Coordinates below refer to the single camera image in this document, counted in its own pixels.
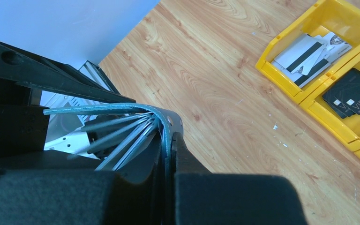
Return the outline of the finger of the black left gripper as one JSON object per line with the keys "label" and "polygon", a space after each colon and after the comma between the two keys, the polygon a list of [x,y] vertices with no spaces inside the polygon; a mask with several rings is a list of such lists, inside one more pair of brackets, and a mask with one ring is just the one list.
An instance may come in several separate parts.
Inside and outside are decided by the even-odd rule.
{"label": "finger of the black left gripper", "polygon": [[33,89],[104,103],[135,100],[108,91],[72,66],[0,42],[0,78]]}

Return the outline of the white striped credit card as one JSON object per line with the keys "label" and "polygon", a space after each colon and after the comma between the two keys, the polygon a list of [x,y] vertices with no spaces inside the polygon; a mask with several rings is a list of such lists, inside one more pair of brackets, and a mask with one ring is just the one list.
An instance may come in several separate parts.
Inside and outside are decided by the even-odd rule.
{"label": "white striped credit card", "polygon": [[307,75],[303,75],[299,72],[291,73],[287,71],[284,67],[279,65],[276,61],[272,61],[272,65],[279,69],[287,78],[289,78],[293,83],[295,83],[299,88],[303,88],[315,77],[317,77],[322,71],[328,68],[331,63],[326,59],[322,59],[317,64],[315,64],[310,72]]}

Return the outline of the blue leather card holder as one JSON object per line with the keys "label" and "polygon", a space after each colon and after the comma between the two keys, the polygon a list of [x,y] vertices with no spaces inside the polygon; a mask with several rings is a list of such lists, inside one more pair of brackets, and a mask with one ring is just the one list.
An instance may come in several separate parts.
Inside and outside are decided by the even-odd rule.
{"label": "blue leather card holder", "polygon": [[137,103],[113,103],[50,108],[44,115],[95,116],[95,121],[64,136],[70,144],[67,160],[75,161],[111,150],[100,159],[96,171],[118,171],[145,151],[154,138],[158,152],[170,156],[175,133],[183,134],[182,118],[175,112]]}

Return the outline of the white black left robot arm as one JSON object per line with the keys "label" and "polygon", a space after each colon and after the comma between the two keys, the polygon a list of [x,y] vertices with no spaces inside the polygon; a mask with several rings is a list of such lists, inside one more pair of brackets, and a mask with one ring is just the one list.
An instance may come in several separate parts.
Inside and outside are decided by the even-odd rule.
{"label": "white black left robot arm", "polygon": [[0,158],[89,144],[91,116],[46,116],[48,108],[131,103],[90,61],[79,69],[0,42]]}

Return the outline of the grey white credit card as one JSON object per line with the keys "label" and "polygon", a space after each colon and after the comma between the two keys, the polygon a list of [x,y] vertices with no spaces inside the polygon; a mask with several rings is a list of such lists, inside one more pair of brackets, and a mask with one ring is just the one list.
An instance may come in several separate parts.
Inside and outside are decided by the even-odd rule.
{"label": "grey white credit card", "polygon": [[290,73],[295,73],[303,63],[317,55],[326,47],[326,41],[302,34],[287,46],[274,61]]}

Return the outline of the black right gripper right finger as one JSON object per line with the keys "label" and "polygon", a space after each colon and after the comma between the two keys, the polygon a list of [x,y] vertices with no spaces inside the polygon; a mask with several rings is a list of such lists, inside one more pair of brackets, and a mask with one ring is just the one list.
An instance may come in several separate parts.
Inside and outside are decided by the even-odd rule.
{"label": "black right gripper right finger", "polygon": [[172,137],[172,222],[175,225],[305,225],[299,195],[285,177],[212,173]]}

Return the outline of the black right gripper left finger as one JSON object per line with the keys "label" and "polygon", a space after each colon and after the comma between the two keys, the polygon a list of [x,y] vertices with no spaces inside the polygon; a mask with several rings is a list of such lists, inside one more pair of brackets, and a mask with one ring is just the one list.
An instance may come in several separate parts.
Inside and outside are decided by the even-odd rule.
{"label": "black right gripper left finger", "polygon": [[0,225],[151,225],[161,221],[161,140],[118,171],[49,150],[0,159]]}

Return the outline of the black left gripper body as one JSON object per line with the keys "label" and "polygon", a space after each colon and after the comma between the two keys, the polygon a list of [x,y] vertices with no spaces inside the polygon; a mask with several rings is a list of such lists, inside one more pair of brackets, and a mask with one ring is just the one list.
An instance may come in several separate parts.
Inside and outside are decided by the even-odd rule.
{"label": "black left gripper body", "polygon": [[31,104],[33,90],[0,79],[0,158],[44,149],[49,116]]}

